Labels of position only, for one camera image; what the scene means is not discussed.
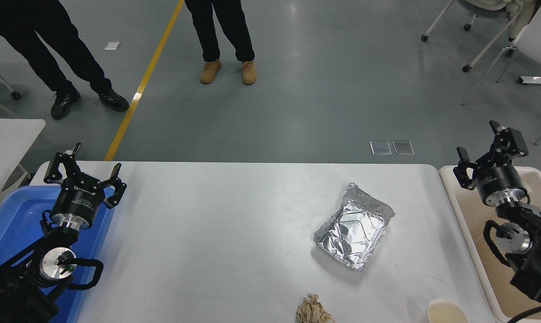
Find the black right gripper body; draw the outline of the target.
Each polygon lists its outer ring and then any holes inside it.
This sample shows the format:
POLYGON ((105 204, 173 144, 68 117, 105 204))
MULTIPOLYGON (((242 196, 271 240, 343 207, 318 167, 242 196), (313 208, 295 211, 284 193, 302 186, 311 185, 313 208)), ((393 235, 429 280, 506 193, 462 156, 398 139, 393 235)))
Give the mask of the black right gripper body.
POLYGON ((476 164, 474 184, 484 205, 498 206, 527 196, 527 189, 512 164, 498 166, 490 157, 480 157, 476 164))

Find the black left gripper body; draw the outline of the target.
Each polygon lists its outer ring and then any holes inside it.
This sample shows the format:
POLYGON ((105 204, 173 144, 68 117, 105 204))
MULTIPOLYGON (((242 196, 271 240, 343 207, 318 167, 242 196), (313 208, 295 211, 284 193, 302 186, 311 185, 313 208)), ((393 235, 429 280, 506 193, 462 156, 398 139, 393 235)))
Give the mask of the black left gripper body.
POLYGON ((60 220, 66 214, 94 220, 105 197, 102 188, 95 188, 99 182, 100 180, 91 177, 69 177, 63 180, 61 192, 52 208, 52 220, 60 220))

